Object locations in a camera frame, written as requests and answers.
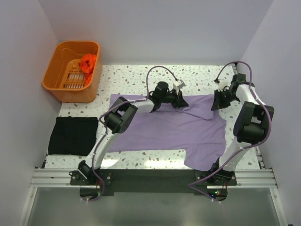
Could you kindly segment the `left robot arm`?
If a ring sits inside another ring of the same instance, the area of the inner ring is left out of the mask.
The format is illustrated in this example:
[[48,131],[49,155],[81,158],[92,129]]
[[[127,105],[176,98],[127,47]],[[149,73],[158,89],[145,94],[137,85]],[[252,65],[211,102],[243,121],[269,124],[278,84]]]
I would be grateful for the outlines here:
[[185,108],[189,104],[183,99],[181,88],[185,87],[182,80],[173,82],[173,89],[169,90],[166,82],[160,81],[155,90],[143,99],[127,100],[119,97],[111,108],[100,117],[104,125],[105,134],[96,142],[89,155],[82,160],[78,169],[71,171],[70,184],[72,186],[104,186],[106,182],[101,178],[100,169],[105,155],[115,139],[130,126],[134,116],[138,113],[152,113],[162,104],[171,104],[173,108]]

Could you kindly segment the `purple t shirt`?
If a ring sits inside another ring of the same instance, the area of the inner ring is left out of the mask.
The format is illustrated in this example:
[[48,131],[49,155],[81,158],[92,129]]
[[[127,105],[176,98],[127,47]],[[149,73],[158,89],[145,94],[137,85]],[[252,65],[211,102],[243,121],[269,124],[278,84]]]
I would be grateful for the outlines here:
[[185,96],[184,100],[189,106],[183,109],[162,104],[153,113],[136,113],[109,151],[184,149],[186,166],[210,170],[225,151],[226,121],[211,110],[213,95]]

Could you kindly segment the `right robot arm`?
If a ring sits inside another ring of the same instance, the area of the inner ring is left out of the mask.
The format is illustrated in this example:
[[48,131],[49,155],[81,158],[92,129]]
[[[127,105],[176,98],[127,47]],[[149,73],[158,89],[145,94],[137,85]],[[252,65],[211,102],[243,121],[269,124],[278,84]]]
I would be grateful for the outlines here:
[[208,171],[208,183],[221,185],[235,179],[235,169],[246,152],[265,141],[270,134],[274,114],[272,106],[265,105],[244,74],[232,77],[229,86],[219,84],[214,91],[212,111],[230,106],[232,101],[242,105],[233,128],[234,139],[224,154]]

